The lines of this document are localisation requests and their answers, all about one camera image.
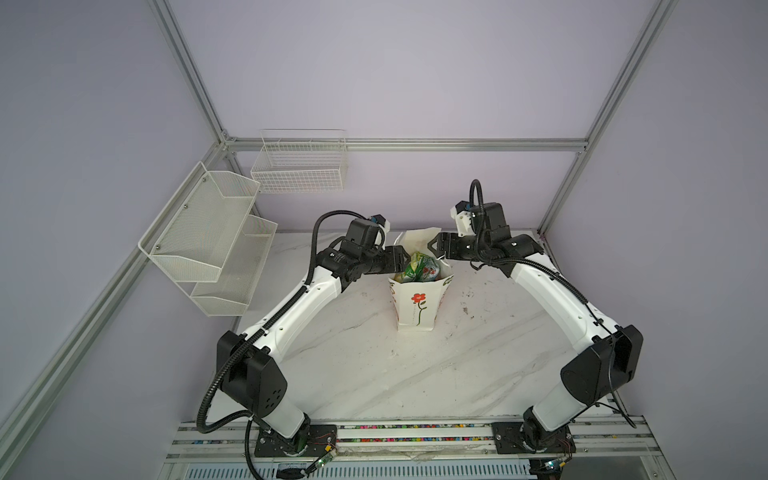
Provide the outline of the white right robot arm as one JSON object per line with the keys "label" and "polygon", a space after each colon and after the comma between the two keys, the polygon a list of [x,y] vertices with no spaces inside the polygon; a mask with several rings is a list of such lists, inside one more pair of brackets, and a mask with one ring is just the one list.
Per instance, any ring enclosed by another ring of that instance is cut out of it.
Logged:
{"label": "white right robot arm", "polygon": [[565,436],[567,424],[634,378],[643,344],[641,332],[633,325],[619,325],[594,307],[531,236],[490,241],[439,233],[427,246],[439,258],[466,261],[477,270],[484,266],[500,270],[543,307],[576,352],[561,368],[556,386],[523,414],[521,448],[550,449]]}

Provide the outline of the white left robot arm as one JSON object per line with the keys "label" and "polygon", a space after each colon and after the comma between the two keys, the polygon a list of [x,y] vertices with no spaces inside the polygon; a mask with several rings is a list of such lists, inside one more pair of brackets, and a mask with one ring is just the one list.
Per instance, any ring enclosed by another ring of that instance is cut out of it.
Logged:
{"label": "white left robot arm", "polygon": [[364,275],[400,273],[410,260],[399,245],[357,255],[333,248],[315,254],[311,272],[265,319],[240,335],[220,338],[213,391],[221,391],[241,405],[237,417],[252,417],[284,438],[297,436],[308,420],[287,399],[288,383],[280,363],[290,347],[351,283]]}

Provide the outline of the white floral paper bag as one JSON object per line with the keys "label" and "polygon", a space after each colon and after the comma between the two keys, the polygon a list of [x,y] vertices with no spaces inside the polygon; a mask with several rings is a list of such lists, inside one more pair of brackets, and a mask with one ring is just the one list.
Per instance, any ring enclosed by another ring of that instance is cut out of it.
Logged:
{"label": "white floral paper bag", "polygon": [[439,278],[432,282],[398,283],[393,280],[396,274],[389,277],[399,332],[432,331],[435,327],[439,306],[453,280],[452,268],[427,247],[427,243],[441,232],[437,227],[408,230],[395,240],[395,245],[402,245],[410,256],[414,252],[422,252],[437,259],[441,266]]}

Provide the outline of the green Fox's spring tea bag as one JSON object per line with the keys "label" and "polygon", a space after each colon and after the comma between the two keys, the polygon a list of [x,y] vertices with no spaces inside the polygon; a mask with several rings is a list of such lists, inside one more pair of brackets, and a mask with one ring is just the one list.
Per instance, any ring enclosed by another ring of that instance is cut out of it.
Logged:
{"label": "green Fox's spring tea bag", "polygon": [[393,280],[398,283],[432,282],[439,278],[441,266],[437,259],[422,252],[414,252],[405,269],[397,273]]}

